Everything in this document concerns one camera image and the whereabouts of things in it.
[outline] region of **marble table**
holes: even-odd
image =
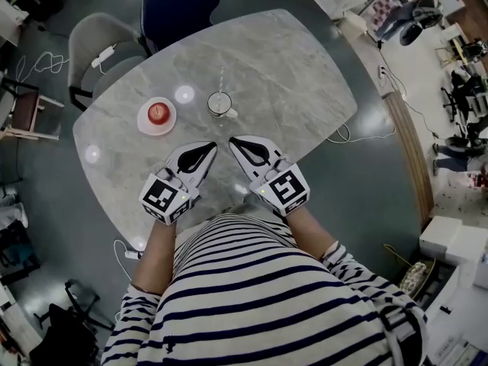
[[[223,90],[236,119],[212,117],[208,97]],[[183,85],[192,101],[178,103]],[[136,116],[150,98],[175,105],[178,119],[165,136],[138,131]],[[100,96],[73,127],[88,182],[124,238],[143,249],[154,219],[138,201],[149,173],[177,146],[215,141],[219,150],[199,187],[202,199],[178,219],[178,230],[241,201],[249,180],[228,147],[231,136],[273,140],[297,161],[357,110],[341,72],[317,39],[289,12],[265,11],[217,24],[165,48]]]

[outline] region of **small plate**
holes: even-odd
[[[169,108],[169,119],[162,125],[153,124],[147,115],[149,107],[155,103],[164,103],[168,105]],[[171,131],[171,129],[176,124],[176,108],[169,99],[166,98],[150,98],[143,106],[140,108],[137,114],[137,128],[141,133],[147,134],[149,136],[161,136]]]

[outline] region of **jeans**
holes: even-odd
[[[392,9],[381,27],[377,29],[377,38],[390,40],[403,26],[413,20],[413,9],[416,5],[416,2],[408,2],[401,7]]]
[[[435,160],[435,164],[439,168],[450,169],[451,171],[454,172],[467,171],[467,163],[471,160],[471,157],[468,154],[462,152],[455,152],[454,150],[451,150],[446,146],[439,145],[438,149],[439,149],[439,153],[449,156],[449,159]]]

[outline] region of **striped shirt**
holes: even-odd
[[[402,364],[424,320],[338,242],[319,262],[283,223],[223,214],[176,248],[161,297],[129,286],[102,364]]]

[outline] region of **chair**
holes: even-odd
[[[106,326],[88,315],[94,304],[100,299],[95,296],[86,311],[78,305],[70,292],[71,282],[66,282],[65,290],[73,304],[73,308],[64,310],[55,304],[50,304],[49,312],[36,318],[42,322],[50,318],[51,326],[47,329],[43,341],[30,352],[33,366],[38,365],[82,365],[92,364],[98,353],[95,329],[89,329],[85,323],[113,330],[114,325]]]
[[[141,32],[157,50],[210,27],[220,0],[143,0]]]
[[[34,128],[38,112],[44,110],[44,106],[41,104],[42,101],[61,108],[64,107],[64,104],[41,95],[38,87],[6,77],[2,77],[1,87],[7,93],[4,94],[0,102],[0,124],[3,124],[8,119],[9,114],[12,116],[11,123],[5,127],[3,135],[27,138],[29,140],[38,140],[40,138],[59,140],[59,136],[38,133]],[[18,94],[14,90],[17,87],[26,88],[29,91]]]
[[[71,102],[81,111],[85,111],[86,106],[76,95],[95,100],[118,79],[145,60],[142,56],[129,57],[108,70],[95,84],[93,91],[82,89],[83,77],[92,61],[108,47],[129,42],[138,43],[146,55],[151,56],[146,39],[109,14],[91,14],[75,26],[69,36],[68,87]]]

